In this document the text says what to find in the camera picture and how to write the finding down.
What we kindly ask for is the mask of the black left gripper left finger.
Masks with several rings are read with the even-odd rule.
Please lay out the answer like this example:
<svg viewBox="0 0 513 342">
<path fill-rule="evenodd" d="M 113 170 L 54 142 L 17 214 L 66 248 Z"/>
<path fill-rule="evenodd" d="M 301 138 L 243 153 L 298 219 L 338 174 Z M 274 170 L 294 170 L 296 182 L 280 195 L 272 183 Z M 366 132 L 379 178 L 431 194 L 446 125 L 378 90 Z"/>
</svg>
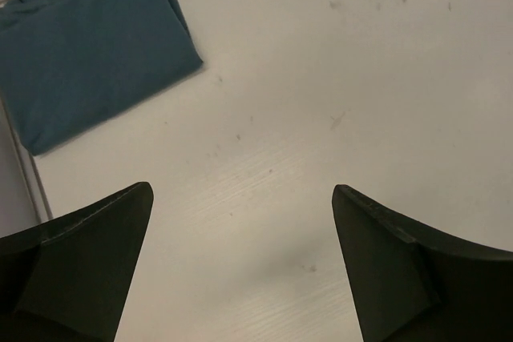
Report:
<svg viewBox="0 0 513 342">
<path fill-rule="evenodd" d="M 3 341 L 113 341 L 150 220 L 138 182 L 1 239 Z"/>
</svg>

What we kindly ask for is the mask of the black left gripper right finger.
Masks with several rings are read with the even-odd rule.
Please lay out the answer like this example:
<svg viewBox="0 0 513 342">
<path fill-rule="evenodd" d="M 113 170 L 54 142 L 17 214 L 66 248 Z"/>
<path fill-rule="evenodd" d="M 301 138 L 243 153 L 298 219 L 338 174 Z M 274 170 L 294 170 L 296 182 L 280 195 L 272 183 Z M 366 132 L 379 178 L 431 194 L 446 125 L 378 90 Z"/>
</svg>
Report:
<svg viewBox="0 0 513 342">
<path fill-rule="evenodd" d="M 333 217 L 366 341 L 509 341 L 512 254 L 449 235 L 347 185 Z"/>
</svg>

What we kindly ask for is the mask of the teal blue t-shirt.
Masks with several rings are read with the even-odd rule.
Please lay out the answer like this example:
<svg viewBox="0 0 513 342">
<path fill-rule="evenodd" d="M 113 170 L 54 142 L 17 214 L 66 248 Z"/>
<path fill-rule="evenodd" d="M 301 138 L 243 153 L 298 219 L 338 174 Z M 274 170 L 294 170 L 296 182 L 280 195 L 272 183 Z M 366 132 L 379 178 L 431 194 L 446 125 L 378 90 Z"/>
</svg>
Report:
<svg viewBox="0 0 513 342">
<path fill-rule="evenodd" d="M 8 0 L 1 96 L 41 155 L 202 67 L 178 0 Z"/>
</svg>

